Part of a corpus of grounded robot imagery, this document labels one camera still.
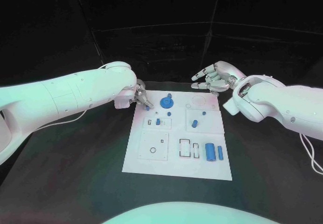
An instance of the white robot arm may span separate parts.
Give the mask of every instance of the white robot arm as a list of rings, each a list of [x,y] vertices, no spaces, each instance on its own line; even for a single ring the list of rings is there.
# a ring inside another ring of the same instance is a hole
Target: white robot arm
[[[204,83],[191,88],[217,92],[233,89],[231,98],[223,104],[230,115],[237,112],[255,122],[273,117],[283,127],[323,140],[323,89],[306,86],[285,86],[265,75],[244,76],[226,62],[216,62],[193,77],[206,75]]]
[[[58,78],[0,88],[0,164],[40,126],[113,100],[116,109],[131,102],[152,108],[144,83],[123,62]]]

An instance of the black table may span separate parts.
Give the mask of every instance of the black table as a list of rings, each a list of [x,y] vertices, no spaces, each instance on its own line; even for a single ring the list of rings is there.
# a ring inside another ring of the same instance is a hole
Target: black table
[[[194,91],[146,82],[148,90]],[[311,170],[298,134],[266,118],[250,122],[221,108],[231,181],[122,173],[135,104],[107,103],[74,122],[37,131],[0,187],[0,223],[100,223],[151,203],[211,203],[280,224],[323,223],[323,176]],[[323,164],[321,142],[312,140]]]

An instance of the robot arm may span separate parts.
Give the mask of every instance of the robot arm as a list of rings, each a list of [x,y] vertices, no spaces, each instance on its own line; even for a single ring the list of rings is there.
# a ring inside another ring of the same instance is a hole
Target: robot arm
[[[40,126],[112,100],[116,109],[129,107],[131,102],[152,108],[144,83],[123,62],[0,88],[0,164]]]
[[[323,90],[306,86],[285,86],[265,75],[246,77],[230,64],[218,61],[213,65],[218,64],[226,65],[224,72],[223,66],[220,72],[216,72],[216,66],[211,67],[221,83],[206,77],[206,83],[191,84],[191,88],[206,86],[204,89],[211,91],[213,87],[226,89],[227,85],[233,92],[223,108],[230,115],[240,112],[255,122],[268,116],[273,117],[286,129],[323,140]],[[191,80],[203,74],[198,72]]]

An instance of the black background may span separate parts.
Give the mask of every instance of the black background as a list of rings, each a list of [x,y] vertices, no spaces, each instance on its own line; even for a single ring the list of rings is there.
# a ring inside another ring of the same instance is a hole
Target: black background
[[[142,81],[190,82],[223,60],[246,75],[323,87],[317,1],[5,1],[0,27],[0,86],[115,60],[129,63]],[[1,180],[21,149],[0,166]]]

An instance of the white board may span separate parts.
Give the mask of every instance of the white board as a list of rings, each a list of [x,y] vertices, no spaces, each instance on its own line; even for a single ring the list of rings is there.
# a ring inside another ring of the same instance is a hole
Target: white board
[[[168,93],[172,107],[164,109],[159,100]],[[135,106],[122,172],[230,181],[217,98],[210,93],[171,91],[146,91],[146,98],[154,109],[146,111],[142,105]],[[216,161],[206,161],[206,143],[214,145]]]

